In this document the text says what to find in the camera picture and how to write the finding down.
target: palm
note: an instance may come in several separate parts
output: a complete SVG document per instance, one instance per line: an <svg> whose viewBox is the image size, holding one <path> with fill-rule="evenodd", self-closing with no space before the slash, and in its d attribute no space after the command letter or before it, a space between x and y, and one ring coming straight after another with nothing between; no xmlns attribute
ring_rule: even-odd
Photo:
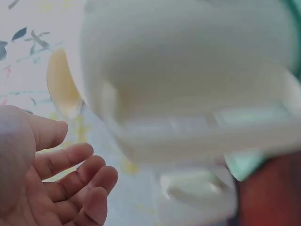
<svg viewBox="0 0 301 226"><path fill-rule="evenodd" d="M102 225L107 212L106 197L117 181L117 173L92 153L90 145L79 144L51 154L37 154L19 190L18 202L3 219L4 225ZM61 180L42 182L85 159L76 171ZM91 206L96 202L98 208L94 209Z"/></svg>

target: finger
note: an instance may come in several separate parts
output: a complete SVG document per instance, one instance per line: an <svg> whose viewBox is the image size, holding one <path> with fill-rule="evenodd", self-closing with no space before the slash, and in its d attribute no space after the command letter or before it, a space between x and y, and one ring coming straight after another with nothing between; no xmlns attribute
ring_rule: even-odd
<svg viewBox="0 0 301 226"><path fill-rule="evenodd" d="M102 167L93 179L79 192L72 196L69 201L73 202L78 209L83 207L83 203L89 192L95 187L103 187L107 194L110 194L113 187L116 185L118 172L112 166Z"/></svg>
<svg viewBox="0 0 301 226"><path fill-rule="evenodd" d="M23 112L33 131L36 151L56 147L64 141L68 131L67 123Z"/></svg>
<svg viewBox="0 0 301 226"><path fill-rule="evenodd" d="M103 226L107 218L107 193L102 187L91 189L78 216L65 226Z"/></svg>
<svg viewBox="0 0 301 226"><path fill-rule="evenodd" d="M105 161L102 157L91 156L76 171L57 182L44 182L47 194L54 203L68 200L86 186L103 166L105 166Z"/></svg>
<svg viewBox="0 0 301 226"><path fill-rule="evenodd" d="M41 180L44 180L55 176L65 169L76 166L92 154L93 147L90 144L76 144L49 153L37 153L33 166Z"/></svg>

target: white container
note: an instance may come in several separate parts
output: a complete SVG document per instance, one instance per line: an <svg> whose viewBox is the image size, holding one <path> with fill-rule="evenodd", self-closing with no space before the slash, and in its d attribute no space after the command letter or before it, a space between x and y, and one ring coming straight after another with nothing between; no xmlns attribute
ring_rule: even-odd
<svg viewBox="0 0 301 226"><path fill-rule="evenodd" d="M210 163L233 151L275 153L299 145L301 88L292 73L300 71L300 15L294 3L88 0L79 38L66 48L75 87L125 156L139 164ZM229 188L216 202L201 198L191 207L187 192L184 199L170 198L156 184L164 226L203 225L234 214L233 181L226 169L210 172L216 170ZM214 181L199 180L200 190L212 194L207 188Z"/></svg>

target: green object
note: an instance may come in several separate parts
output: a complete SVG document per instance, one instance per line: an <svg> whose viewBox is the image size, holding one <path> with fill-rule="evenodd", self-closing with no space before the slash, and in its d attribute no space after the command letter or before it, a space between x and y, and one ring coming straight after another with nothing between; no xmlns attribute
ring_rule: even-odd
<svg viewBox="0 0 301 226"><path fill-rule="evenodd" d="M247 179L267 159L264 153L258 149L226 154L224 157L230 173L238 181Z"/></svg>
<svg viewBox="0 0 301 226"><path fill-rule="evenodd" d="M282 0L283 4L287 7L292 15L299 39L299 63L297 68L293 71L295 77L301 81L301 3L300 0Z"/></svg>

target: yellow stain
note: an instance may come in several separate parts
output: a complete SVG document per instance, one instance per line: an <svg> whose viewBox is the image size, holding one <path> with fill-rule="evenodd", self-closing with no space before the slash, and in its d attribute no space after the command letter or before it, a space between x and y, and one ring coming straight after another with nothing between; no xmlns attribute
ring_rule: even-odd
<svg viewBox="0 0 301 226"><path fill-rule="evenodd" d="M125 159L121 164L121 170L128 175L135 175L139 172L139 166L131 163L129 160Z"/></svg>
<svg viewBox="0 0 301 226"><path fill-rule="evenodd" d="M70 8L70 7L73 7L73 6L76 6L76 1L74 1L74 0L64 0L63 1L63 7L64 8Z"/></svg>
<svg viewBox="0 0 301 226"><path fill-rule="evenodd" d="M91 130L91 126L85 126L83 123L83 117L79 115L76 119L76 132L77 132L77 142L85 143L87 142L87 133Z"/></svg>
<svg viewBox="0 0 301 226"><path fill-rule="evenodd" d="M54 4L50 0L44 0L42 1L36 1L36 7L42 11L43 13L48 13L50 10L52 10Z"/></svg>
<svg viewBox="0 0 301 226"><path fill-rule="evenodd" d="M56 120L56 121L61 120L61 116L57 112L53 112L53 113L49 114L48 118L50 118L52 120Z"/></svg>
<svg viewBox="0 0 301 226"><path fill-rule="evenodd" d="M62 148L66 148L66 147L69 147L69 146L71 146L71 145L73 145L73 144L75 144L75 143L76 143L75 140L65 141L64 143L61 144L61 147L62 147Z"/></svg>
<svg viewBox="0 0 301 226"><path fill-rule="evenodd" d="M153 208L149 208L149 207L145 207L145 206L142 206L142 205L135 205L135 208L137 210L141 210L143 212L146 212L146 213L149 213L149 214L158 214L158 212L156 210L154 210Z"/></svg>

